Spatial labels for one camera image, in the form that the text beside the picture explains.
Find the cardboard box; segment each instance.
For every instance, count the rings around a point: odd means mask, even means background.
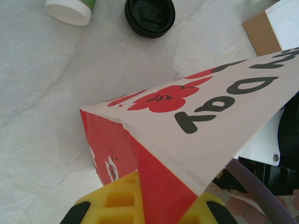
[[[299,90],[299,48],[218,66],[81,109],[107,184],[139,170],[149,224],[175,224]]]
[[[281,0],[243,23],[258,56],[299,46],[299,1]]]

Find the black lid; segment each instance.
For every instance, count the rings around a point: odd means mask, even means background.
[[[125,15],[135,33],[158,38],[172,27],[175,9],[171,0],[127,0]]]

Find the white marble table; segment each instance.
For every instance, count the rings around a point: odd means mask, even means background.
[[[242,21],[274,0],[174,0],[162,38],[133,33],[125,0],[97,0],[86,27],[43,0],[0,1],[0,223],[58,224],[99,188],[79,108],[255,57]]]

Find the white bottle cap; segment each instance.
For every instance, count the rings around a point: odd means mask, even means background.
[[[56,19],[76,26],[87,25],[92,15],[80,0],[46,0],[46,9]]]

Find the red and white paper bag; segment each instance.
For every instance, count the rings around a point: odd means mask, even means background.
[[[299,48],[229,63],[84,107],[97,173],[139,170],[146,223],[175,224],[299,90]]]

